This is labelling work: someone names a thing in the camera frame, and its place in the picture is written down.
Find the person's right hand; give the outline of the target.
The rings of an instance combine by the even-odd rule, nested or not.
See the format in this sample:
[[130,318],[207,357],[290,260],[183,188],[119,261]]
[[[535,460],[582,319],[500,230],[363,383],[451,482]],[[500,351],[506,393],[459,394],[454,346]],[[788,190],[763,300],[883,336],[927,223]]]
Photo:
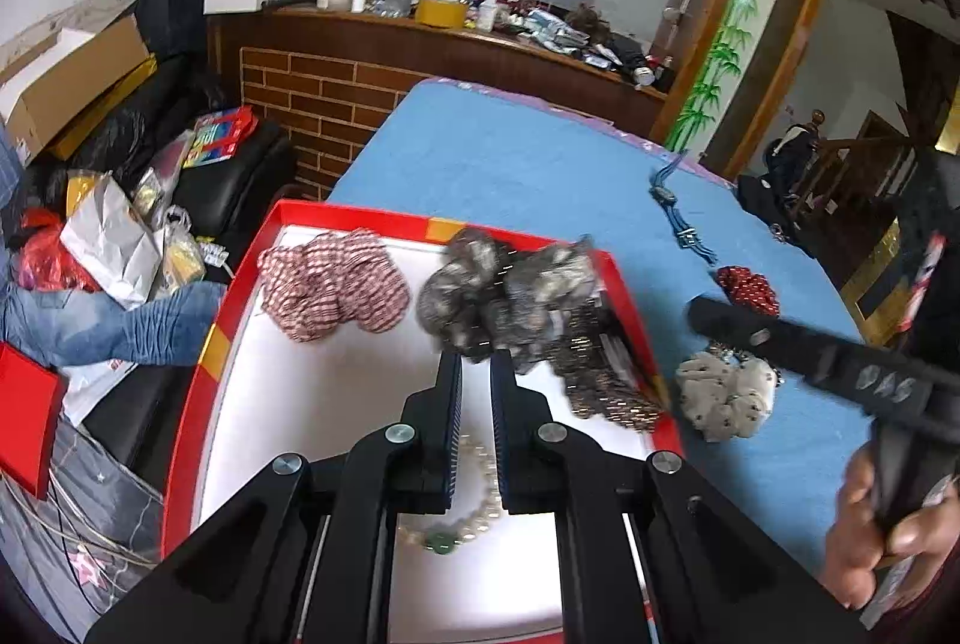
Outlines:
[[884,561],[911,558],[913,564],[893,596],[905,607],[923,595],[958,541],[958,495],[951,483],[939,504],[921,507],[885,535],[871,504],[875,468],[871,449],[859,447],[850,459],[836,497],[835,522],[825,538],[820,584],[843,607],[861,610],[875,594],[875,571]]

